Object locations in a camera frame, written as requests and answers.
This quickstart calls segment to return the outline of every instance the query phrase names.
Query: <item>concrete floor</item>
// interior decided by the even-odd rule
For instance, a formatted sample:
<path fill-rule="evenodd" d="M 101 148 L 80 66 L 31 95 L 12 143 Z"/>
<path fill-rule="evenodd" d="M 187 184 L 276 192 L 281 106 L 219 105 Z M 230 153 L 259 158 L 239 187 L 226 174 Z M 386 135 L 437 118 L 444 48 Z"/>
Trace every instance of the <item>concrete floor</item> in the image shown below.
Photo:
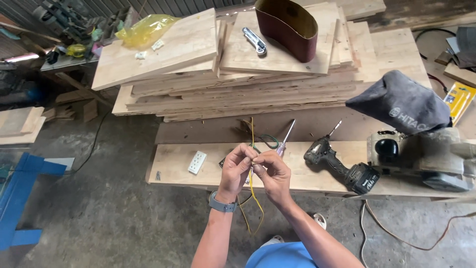
<path fill-rule="evenodd" d="M 76 174 L 40 176 L 19 227 L 42 228 L 40 243 L 0 252 L 2 268 L 50 267 L 189 267 L 207 224 L 208 193 L 193 188 L 148 185 L 144 181 L 158 124 L 154 116 L 108 115 L 91 159 Z M 76 157 L 77 168 L 87 157 L 100 117 L 47 123 L 32 153 L 43 157 Z M 248 257 L 274 234 L 296 241 L 290 225 L 263 195 L 265 218 L 251 236 L 243 217 L 235 213 L 227 267 L 244 267 Z M 327 218 L 327 229 L 358 256 L 361 201 L 296 196 L 308 212 Z M 454 215 L 476 211 L 475 205 L 371 201 L 376 215 L 390 230 L 418 246 L 430 247 Z M 251 226 L 259 209 L 244 205 Z M 447 236 L 432 251 L 398 242 L 371 219 L 364 218 L 368 242 L 364 256 L 375 267 L 475 267 L 476 219 L 453 221 Z"/>

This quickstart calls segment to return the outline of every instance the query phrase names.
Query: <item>hitachi logo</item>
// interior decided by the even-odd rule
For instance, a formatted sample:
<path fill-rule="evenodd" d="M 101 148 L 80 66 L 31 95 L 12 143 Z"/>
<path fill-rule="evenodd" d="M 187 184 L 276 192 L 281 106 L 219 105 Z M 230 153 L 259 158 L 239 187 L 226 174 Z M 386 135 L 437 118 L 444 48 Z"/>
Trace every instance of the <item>hitachi logo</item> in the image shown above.
<path fill-rule="evenodd" d="M 388 115 L 390 115 L 391 117 L 396 117 L 402 123 L 404 123 L 408 126 L 414 127 L 414 128 L 416 128 L 420 131 L 428 129 L 428 127 L 425 124 L 418 124 L 417 120 L 413 119 L 412 117 L 410 117 L 410 116 L 408 116 L 404 113 L 401 113 L 399 107 L 396 107 L 396 108 L 393 108 L 392 110 L 390 110 Z"/>

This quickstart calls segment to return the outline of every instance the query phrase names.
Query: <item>hand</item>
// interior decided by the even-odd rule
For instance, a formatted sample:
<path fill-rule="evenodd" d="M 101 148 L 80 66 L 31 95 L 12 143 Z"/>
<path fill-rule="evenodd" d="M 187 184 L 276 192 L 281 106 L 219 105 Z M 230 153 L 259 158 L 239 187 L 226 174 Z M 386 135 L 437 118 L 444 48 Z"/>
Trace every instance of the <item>hand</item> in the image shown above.
<path fill-rule="evenodd" d="M 238 145 L 227 155 L 221 171 L 220 186 L 218 186 L 215 197 L 217 201 L 225 204 L 235 202 L 248 177 L 251 160 L 257 156 L 258 153 L 246 144 Z"/>
<path fill-rule="evenodd" d="M 266 195 L 276 205 L 283 206 L 292 201 L 289 193 L 291 169 L 274 150 L 266 151 L 253 159 L 253 172 L 263 181 Z"/>

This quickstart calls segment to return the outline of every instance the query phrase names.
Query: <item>person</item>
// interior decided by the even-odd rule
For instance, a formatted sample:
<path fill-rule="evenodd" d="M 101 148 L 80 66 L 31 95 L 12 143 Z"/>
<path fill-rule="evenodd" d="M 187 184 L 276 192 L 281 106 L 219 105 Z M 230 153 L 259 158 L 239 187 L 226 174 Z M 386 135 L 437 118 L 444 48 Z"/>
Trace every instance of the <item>person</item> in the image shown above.
<path fill-rule="evenodd" d="M 255 163 L 254 173 L 263 181 L 266 195 L 292 225 L 301 242 L 268 243 L 251 255 L 246 268 L 363 268 L 348 249 L 294 202 L 289 192 L 291 170 L 274 150 L 258 155 L 252 147 L 240 144 L 228 154 L 218 191 L 212 194 L 215 204 L 226 206 L 224 204 L 236 202 L 252 162 Z M 225 266 L 233 213 L 223 210 L 226 209 L 212 207 L 192 268 Z"/>

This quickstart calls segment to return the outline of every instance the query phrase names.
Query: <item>blue shirt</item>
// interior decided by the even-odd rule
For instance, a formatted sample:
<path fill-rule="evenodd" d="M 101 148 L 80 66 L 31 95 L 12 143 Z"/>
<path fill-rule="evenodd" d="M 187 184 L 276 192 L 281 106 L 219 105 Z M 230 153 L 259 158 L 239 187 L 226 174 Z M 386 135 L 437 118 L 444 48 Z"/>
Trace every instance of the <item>blue shirt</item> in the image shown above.
<path fill-rule="evenodd" d="M 302 242 L 276 243 L 258 248 L 245 268 L 316 268 Z"/>

